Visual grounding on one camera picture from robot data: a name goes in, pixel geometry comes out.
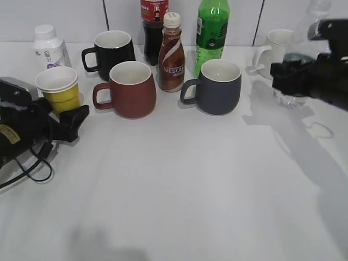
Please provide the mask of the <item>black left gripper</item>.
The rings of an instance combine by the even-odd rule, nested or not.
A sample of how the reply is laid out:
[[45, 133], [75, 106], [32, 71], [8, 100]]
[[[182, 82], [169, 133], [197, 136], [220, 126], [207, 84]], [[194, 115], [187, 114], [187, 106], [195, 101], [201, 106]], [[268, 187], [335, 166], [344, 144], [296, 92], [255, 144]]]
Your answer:
[[89, 106], [62, 112], [59, 122], [49, 115], [53, 109], [44, 98], [31, 102], [24, 110], [5, 108], [5, 111], [1, 119], [1, 167], [41, 140], [75, 141], [89, 115]]

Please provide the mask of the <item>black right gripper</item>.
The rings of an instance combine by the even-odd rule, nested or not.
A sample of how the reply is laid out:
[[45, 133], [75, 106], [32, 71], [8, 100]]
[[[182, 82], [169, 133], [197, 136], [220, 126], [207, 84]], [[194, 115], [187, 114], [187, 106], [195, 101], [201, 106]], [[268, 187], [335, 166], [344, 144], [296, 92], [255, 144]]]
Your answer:
[[284, 95], [311, 97], [347, 111], [347, 57], [336, 60], [321, 53], [316, 61], [307, 63], [272, 63], [270, 74], [272, 88]]

